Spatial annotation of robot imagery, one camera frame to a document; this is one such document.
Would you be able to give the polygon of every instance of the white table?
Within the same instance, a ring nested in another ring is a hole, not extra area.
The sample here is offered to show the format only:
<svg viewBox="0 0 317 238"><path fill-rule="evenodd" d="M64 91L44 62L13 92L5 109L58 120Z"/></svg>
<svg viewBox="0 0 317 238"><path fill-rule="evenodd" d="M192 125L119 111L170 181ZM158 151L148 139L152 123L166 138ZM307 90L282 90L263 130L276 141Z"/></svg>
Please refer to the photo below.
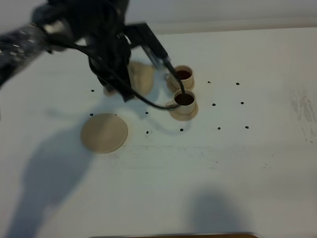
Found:
<svg viewBox="0 0 317 238"><path fill-rule="evenodd" d="M175 66L194 70L190 122L106 98L72 50L42 56L2 88L0 237L317 236L317 28L159 39ZM141 50L133 59L148 62ZM148 98L165 104L160 76ZM90 113L123 118L124 146L83 148Z"/></svg>

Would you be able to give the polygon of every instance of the small cup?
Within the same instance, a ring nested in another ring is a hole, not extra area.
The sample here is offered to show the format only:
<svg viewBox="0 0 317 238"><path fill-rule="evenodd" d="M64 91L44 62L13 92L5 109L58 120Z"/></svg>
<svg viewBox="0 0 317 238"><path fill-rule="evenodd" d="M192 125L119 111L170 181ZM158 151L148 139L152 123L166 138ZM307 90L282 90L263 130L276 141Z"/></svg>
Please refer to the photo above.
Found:
<svg viewBox="0 0 317 238"><path fill-rule="evenodd" d="M192 90L195 86L195 81L194 81L194 73L191 67L188 67L186 65L179 65L175 67L175 71L179 79L182 80L184 88ZM180 85L173 75L170 75L168 77L167 85L172 92L175 92L178 89L180 89Z"/></svg>
<svg viewBox="0 0 317 238"><path fill-rule="evenodd" d="M181 90L177 90L174 93L172 102L170 103L173 105L181 105L174 111L169 112L175 120L188 121L193 119L198 113L198 105L195 94L188 89L185 89L185 93L186 94L183 95Z"/></svg>

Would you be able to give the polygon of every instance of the wooden disc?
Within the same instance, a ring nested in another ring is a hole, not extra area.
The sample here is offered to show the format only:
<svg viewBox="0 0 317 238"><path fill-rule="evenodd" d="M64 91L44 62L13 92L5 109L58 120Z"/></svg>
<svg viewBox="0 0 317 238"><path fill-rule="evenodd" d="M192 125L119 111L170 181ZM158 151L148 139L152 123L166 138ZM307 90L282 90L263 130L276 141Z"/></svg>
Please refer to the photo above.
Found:
<svg viewBox="0 0 317 238"><path fill-rule="evenodd" d="M106 154L117 150L128 136L127 124L114 114L99 114L89 119L81 131L81 141L89 150Z"/></svg>

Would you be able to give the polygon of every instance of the black cable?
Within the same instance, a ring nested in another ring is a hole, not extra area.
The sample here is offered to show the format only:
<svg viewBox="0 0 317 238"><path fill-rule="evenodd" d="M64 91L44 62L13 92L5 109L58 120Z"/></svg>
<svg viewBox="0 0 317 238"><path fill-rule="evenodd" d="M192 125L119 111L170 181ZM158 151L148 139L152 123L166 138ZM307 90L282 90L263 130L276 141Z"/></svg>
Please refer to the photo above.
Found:
<svg viewBox="0 0 317 238"><path fill-rule="evenodd" d="M64 41L64 40L53 40L51 41L51 44L57 45L57 46L62 46L62 47L67 47L67 48L71 48L71 49L76 49L82 53L84 53L85 55L87 55L89 58L95 60L97 63L101 64L105 69L107 69L116 79L119 80L119 82L125 87L125 89L127 91L129 91L130 93L132 93L134 96L136 96L137 98L139 98L141 101L143 101L144 103L157 108L157 109L161 109L161 110L174 110L178 107L180 107L181 105L173 105L170 107L162 107L159 105L156 105L152 102L150 102L149 100L147 100L146 98L144 98L143 96L141 96L138 92L136 92L134 89L130 88L128 85L125 84L125 82L120 78L119 75L116 74L116 72L114 72L107 64L105 64L98 56L94 55L93 53L87 51L86 49L84 49L83 47L72 43L72 42L68 42L68 41ZM97 75L98 78L102 79L105 83L106 80L103 79L102 77L100 77L99 75Z"/></svg>

